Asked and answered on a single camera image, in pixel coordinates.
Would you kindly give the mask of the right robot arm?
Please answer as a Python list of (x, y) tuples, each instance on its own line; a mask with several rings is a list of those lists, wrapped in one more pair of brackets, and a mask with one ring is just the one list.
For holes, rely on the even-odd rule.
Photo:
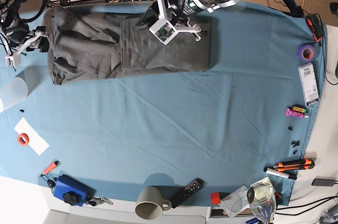
[(40, 52), (48, 52), (49, 42), (46, 35), (46, 27), (38, 26), (30, 30), (29, 23), (37, 20), (47, 6), (49, 0), (42, 0), (39, 11), (30, 18), (22, 18), (19, 14), (21, 4), (28, 0), (1, 0), (1, 44), (4, 46), (8, 55), (13, 55), (13, 49), (19, 50), (24, 42), (30, 38), (39, 36), (37, 40), (29, 44), (25, 51), (30, 52), (35, 49)]

